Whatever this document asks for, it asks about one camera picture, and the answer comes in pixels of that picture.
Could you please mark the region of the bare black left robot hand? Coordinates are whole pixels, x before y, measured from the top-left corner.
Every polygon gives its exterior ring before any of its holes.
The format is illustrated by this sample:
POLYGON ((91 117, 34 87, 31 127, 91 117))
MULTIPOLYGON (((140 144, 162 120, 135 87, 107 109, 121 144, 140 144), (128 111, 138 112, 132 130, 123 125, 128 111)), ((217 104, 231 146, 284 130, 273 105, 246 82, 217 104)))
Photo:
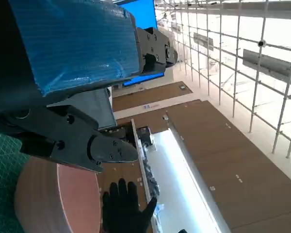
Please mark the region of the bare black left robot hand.
POLYGON ((134 124, 117 126, 107 89, 177 61, 166 35, 117 4, 0 0, 0 133, 24 154, 94 172, 134 162, 134 124))

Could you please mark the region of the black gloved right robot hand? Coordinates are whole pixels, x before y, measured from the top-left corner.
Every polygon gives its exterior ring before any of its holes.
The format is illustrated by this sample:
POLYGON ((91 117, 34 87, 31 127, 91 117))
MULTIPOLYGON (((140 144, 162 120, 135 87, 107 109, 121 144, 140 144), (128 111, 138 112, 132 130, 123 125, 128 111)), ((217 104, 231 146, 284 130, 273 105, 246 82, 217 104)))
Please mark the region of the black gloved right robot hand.
POLYGON ((145 233, 157 206, 153 197, 143 211, 139 210, 137 186, 119 179, 111 183, 102 196, 102 227, 107 233, 145 233))

